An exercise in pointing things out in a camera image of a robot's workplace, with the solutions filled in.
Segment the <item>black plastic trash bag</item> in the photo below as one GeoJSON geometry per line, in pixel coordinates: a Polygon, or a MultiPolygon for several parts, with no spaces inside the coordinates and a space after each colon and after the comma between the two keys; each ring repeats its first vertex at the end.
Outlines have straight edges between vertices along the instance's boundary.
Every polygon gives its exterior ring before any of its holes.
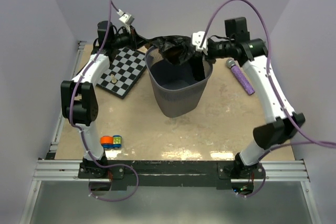
{"type": "Polygon", "coordinates": [[[150,40],[170,64],[181,66],[189,64],[196,81],[205,79],[203,56],[192,45],[191,38],[182,35],[158,36],[150,40]]]}

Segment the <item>grey plastic trash bin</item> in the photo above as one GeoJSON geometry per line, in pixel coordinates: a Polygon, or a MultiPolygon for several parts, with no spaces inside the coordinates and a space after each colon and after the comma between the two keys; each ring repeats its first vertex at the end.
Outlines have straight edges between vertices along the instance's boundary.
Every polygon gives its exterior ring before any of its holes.
{"type": "Polygon", "coordinates": [[[213,73],[213,65],[202,58],[173,65],[164,58],[158,42],[145,53],[145,64],[156,102],[168,118],[194,110],[213,73]]]}

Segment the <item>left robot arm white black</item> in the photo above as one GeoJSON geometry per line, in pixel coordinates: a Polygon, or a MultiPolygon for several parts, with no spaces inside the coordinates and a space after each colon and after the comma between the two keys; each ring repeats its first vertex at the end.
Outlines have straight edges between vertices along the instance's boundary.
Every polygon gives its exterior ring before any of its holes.
{"type": "Polygon", "coordinates": [[[132,25],[124,24],[122,33],[118,33],[113,23],[107,20],[99,22],[97,27],[98,37],[88,62],[72,80],[61,83],[60,91],[62,115],[77,129],[85,150],[79,170],[103,178],[108,174],[109,165],[95,123],[99,107],[94,88],[112,65],[119,49],[137,49],[148,40],[140,36],[132,25]]]}

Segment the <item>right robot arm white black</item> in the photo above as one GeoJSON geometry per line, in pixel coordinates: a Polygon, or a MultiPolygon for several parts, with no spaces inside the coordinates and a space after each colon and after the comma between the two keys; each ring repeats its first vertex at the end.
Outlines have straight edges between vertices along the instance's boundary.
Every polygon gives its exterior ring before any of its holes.
{"type": "Polygon", "coordinates": [[[273,71],[267,66],[266,44],[263,40],[251,39],[246,18],[226,20],[227,41],[215,42],[199,31],[192,35],[192,46],[206,60],[233,58],[248,76],[264,111],[265,124],[253,129],[252,142],[237,153],[229,170],[231,178],[246,178],[257,168],[259,161],[273,148],[283,147],[293,138],[296,123],[302,126],[305,117],[295,112],[284,93],[275,94],[272,87],[279,87],[277,79],[270,81],[273,71]]]}

